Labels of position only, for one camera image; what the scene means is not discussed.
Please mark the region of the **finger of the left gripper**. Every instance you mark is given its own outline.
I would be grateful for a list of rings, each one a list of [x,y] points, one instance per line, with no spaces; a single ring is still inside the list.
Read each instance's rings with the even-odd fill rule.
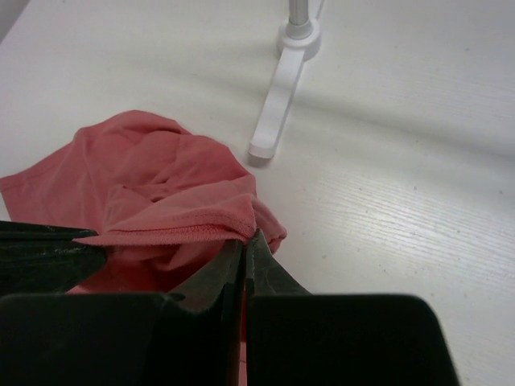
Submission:
[[[101,247],[78,241],[89,229],[1,222],[1,295],[64,293],[106,263]]]

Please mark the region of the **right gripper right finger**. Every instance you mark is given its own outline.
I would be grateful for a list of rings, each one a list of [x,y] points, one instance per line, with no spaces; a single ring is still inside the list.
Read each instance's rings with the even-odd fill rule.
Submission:
[[[274,258],[263,231],[245,250],[249,385],[315,385],[314,298]]]

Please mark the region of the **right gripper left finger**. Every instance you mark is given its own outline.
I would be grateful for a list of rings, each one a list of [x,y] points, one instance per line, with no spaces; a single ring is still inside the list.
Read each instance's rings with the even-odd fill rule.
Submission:
[[[211,261],[169,293],[163,339],[173,385],[238,384],[242,252],[240,241],[225,241]]]

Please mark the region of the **pink t shirt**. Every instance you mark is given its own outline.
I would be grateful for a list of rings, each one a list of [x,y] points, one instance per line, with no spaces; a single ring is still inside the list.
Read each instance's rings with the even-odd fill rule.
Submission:
[[[92,230],[78,242],[107,256],[67,292],[1,295],[4,385],[173,385],[169,293],[227,240],[286,237],[228,147],[138,110],[80,129],[1,195],[7,221]]]

